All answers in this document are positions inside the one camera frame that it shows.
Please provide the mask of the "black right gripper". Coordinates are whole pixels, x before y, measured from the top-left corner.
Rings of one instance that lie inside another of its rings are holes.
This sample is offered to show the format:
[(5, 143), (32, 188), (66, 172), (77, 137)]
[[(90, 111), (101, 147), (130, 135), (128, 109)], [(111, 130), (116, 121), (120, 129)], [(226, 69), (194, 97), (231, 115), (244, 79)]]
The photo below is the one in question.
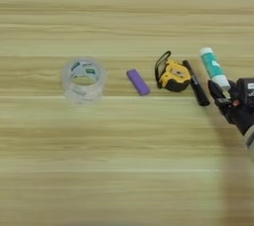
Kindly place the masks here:
[[(237, 84), (232, 80), (229, 80), (229, 84), (229, 93), (237, 94)], [(244, 135), (248, 129), (254, 125), (254, 115), (251, 115), (239, 105), (234, 106), (232, 101), (225, 97), (222, 88), (216, 82), (210, 80), (208, 82), (208, 90), (215, 105), (218, 108), (223, 108), (223, 115), (226, 120), (230, 124), (235, 125), (242, 135)]]

